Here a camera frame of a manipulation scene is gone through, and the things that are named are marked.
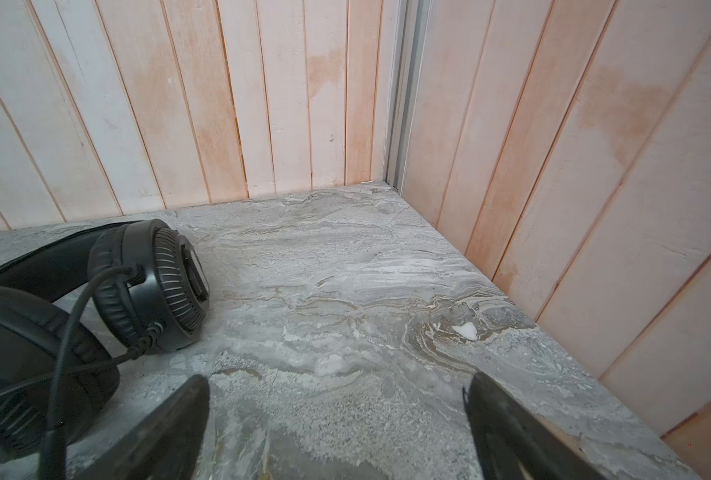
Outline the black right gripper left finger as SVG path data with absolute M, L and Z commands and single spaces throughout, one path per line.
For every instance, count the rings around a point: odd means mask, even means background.
M 79 479 L 190 479 L 209 416 L 206 377 L 193 375 Z

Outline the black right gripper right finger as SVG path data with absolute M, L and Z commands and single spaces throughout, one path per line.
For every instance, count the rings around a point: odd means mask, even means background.
M 485 372 L 463 389 L 463 406 L 485 479 L 603 478 Z

